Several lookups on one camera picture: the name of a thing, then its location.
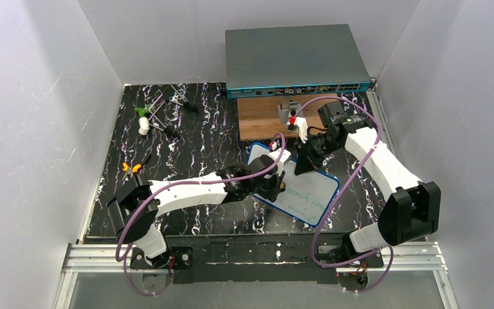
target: blue whiteboard frame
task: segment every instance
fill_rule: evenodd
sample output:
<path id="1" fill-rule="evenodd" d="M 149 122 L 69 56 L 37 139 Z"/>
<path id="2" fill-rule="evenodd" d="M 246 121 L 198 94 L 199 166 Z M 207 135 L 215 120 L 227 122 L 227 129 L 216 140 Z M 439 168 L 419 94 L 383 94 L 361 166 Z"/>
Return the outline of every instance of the blue whiteboard frame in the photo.
<path id="1" fill-rule="evenodd" d="M 259 146 L 262 146 L 263 148 L 266 148 L 267 150 L 270 150 L 270 148 L 269 148 L 268 146 L 266 146 L 266 145 L 264 145 L 264 144 L 261 144 L 261 143 L 259 143 L 259 142 L 254 142 L 254 143 L 253 143 L 253 144 L 251 144 L 251 146 L 249 147 L 249 157 L 247 157 L 247 162 L 249 162 L 249 159 L 251 158 L 251 153 L 252 153 L 252 150 L 253 150 L 253 146 L 254 146 L 254 145 L 259 145 Z M 317 225 L 319 225 L 319 223 L 321 223 L 321 219 L 323 218 L 323 216 L 325 215 L 325 213 L 328 211 L 328 209 L 329 209 L 329 207 L 330 207 L 330 205 L 331 205 L 331 203 L 332 203 L 332 200 L 336 197 L 336 195 L 338 194 L 338 192 L 340 192 L 340 187 L 342 186 L 342 185 L 341 185 L 341 183 L 340 183 L 340 180 L 339 180 L 338 178 L 336 178 L 336 177 L 334 177 L 334 176 L 331 176 L 331 175 L 329 175 L 329 174 L 327 174 L 327 173 L 324 173 L 324 172 L 322 172 L 322 171 L 316 171 L 316 172 L 317 172 L 317 173 L 319 173 L 319 174 L 321 174 L 321 175 L 323 175 L 323 176 L 326 176 L 326 177 L 328 177 L 328 178 L 330 178 L 330 179 L 332 179 L 332 180 L 334 180 L 334 181 L 336 181 L 336 183 L 338 183 L 338 186 L 336 187 L 336 190 L 334 191 L 334 193 L 333 193 L 333 195 L 332 195 L 331 200 L 329 200 L 329 203 L 327 204 L 327 207 L 325 207 L 325 210 L 323 211 L 323 214 L 321 215 L 321 217 L 319 217 L 319 220 L 317 221 L 317 223 L 316 223 L 315 225 L 313 225 L 312 223 L 306 222 L 306 221 L 304 221 L 304 220 L 302 220 L 302 219 L 300 219 L 300 218 L 298 218 L 298 217 L 296 217 L 296 216 L 292 215 L 290 212 L 285 211 L 285 210 L 283 210 L 283 209 L 279 208 L 278 206 L 276 206 L 276 205 L 272 204 L 272 202 L 270 202 L 270 201 L 268 201 L 268 200 L 265 200 L 265 199 L 263 199 L 263 198 L 260 198 L 260 197 L 258 197 L 258 196 L 255 196 L 255 195 L 253 195 L 253 197 L 254 197 L 254 198 L 256 198 L 256 199 L 258 199 L 258 200 L 260 200 L 260 201 L 263 201 L 264 203 L 267 203 L 268 205 L 271 205 L 272 207 L 274 207 L 274 208 L 276 208 L 276 209 L 279 209 L 279 210 L 280 210 L 280 211 L 282 211 L 282 212 L 285 212 L 285 213 L 286 213 L 286 214 L 288 214 L 289 216 L 294 217 L 294 218 L 296 218 L 296 219 L 298 219 L 298 220 L 300 220 L 300 221 L 304 222 L 305 224 L 307 224 L 307 225 L 309 225 L 309 226 L 316 227 Z"/>

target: wooden board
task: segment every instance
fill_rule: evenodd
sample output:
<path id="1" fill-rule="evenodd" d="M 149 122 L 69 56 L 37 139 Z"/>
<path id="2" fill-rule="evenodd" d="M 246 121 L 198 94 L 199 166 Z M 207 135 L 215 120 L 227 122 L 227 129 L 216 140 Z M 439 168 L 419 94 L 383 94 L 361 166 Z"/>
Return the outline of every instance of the wooden board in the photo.
<path id="1" fill-rule="evenodd" d="M 336 93 L 326 93 L 320 95 L 296 95 L 290 98 L 304 105 L 312 98 L 324 96 L 338 97 Z M 281 100 L 282 97 L 238 98 L 239 139 L 266 140 L 272 138 L 277 132 L 283 133 L 285 137 L 298 137 L 298 134 L 288 131 L 287 125 L 281 124 L 279 120 L 277 107 L 281 104 Z M 304 117 L 309 126 L 323 127 L 317 110 L 329 102 L 332 102 L 332 100 L 320 100 L 306 107 Z"/>

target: black marble table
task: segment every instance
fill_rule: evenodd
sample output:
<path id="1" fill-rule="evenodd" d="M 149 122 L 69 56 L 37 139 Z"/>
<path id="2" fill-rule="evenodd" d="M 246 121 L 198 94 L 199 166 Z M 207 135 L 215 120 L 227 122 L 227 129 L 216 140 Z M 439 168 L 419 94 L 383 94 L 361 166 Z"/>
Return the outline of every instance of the black marble table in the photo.
<path id="1" fill-rule="evenodd" d="M 224 84 L 174 86 L 185 91 L 188 101 L 199 108 L 199 113 L 195 114 L 178 105 L 165 104 L 158 111 L 158 117 L 166 125 L 171 125 L 181 133 L 179 140 L 171 140 L 156 130 L 152 130 L 147 136 L 138 133 L 139 117 L 134 108 L 152 104 L 166 85 L 125 88 L 86 234 L 87 239 L 114 236 L 105 204 L 122 185 L 122 162 L 134 165 L 152 153 L 151 160 L 143 169 L 148 179 L 182 180 L 247 160 L 249 146 L 254 141 L 239 140 L 236 102 L 220 95 Z M 170 98 L 173 94 L 174 90 L 169 88 L 163 98 Z M 343 96 L 370 109 L 364 93 L 348 93 Z M 354 111 L 347 104 L 345 108 L 349 113 Z M 342 149 L 325 161 L 324 169 L 338 177 L 343 184 L 357 164 L 355 157 Z M 384 205 L 383 197 L 365 170 L 346 190 L 332 216 L 324 222 L 323 231 L 347 232 L 374 222 L 380 214 Z M 252 197 L 226 205 L 200 205 L 173 211 L 160 216 L 156 224 L 166 235 L 313 231 L 313 227 Z"/>

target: floor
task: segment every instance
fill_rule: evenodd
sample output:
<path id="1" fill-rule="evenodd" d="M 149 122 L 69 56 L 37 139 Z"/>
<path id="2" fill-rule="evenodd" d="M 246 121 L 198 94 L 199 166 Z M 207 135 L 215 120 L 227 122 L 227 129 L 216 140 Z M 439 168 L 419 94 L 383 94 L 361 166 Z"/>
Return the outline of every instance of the floor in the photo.
<path id="1" fill-rule="evenodd" d="M 134 108 L 151 104 L 166 85 L 125 88 L 87 239 L 112 240 L 114 236 L 105 204 L 122 185 L 122 162 L 137 164 L 152 153 L 143 170 L 148 179 L 181 180 L 246 161 L 249 146 L 255 141 L 239 140 L 236 103 L 221 96 L 222 87 L 224 84 L 218 83 L 176 85 L 180 91 L 185 91 L 187 100 L 199 108 L 199 113 L 195 114 L 175 104 L 165 104 L 158 111 L 158 116 L 166 125 L 180 132 L 179 140 L 170 140 L 159 131 L 150 132 L 147 136 L 138 134 L 138 115 Z M 173 96 L 173 92 L 170 88 L 163 98 Z M 343 96 L 370 109 L 364 93 Z M 350 106 L 345 108 L 350 113 L 354 109 Z M 344 183 L 356 164 L 358 162 L 353 156 L 340 150 L 325 161 L 324 169 Z M 366 226 L 376 220 L 383 205 L 376 184 L 363 170 L 324 223 L 324 231 L 347 232 Z M 313 229 L 252 197 L 226 205 L 200 205 L 173 211 L 161 216 L 157 224 L 166 235 L 301 233 Z"/>

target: whiteboard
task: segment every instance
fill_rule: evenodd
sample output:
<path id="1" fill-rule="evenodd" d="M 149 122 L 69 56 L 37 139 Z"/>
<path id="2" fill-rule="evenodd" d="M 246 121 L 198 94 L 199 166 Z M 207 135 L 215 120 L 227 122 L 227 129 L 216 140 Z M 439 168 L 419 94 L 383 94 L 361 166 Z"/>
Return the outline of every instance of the whiteboard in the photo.
<path id="1" fill-rule="evenodd" d="M 267 155 L 270 149 L 260 143 L 253 143 L 249 152 L 248 163 L 261 155 Z M 318 225 L 332 199 L 338 194 L 340 181 L 331 175 L 313 171 L 295 175 L 296 161 L 290 160 L 284 167 L 283 182 L 286 189 L 281 192 L 275 202 L 265 200 L 258 194 L 254 196 L 274 206 L 298 220 L 309 225 Z"/>

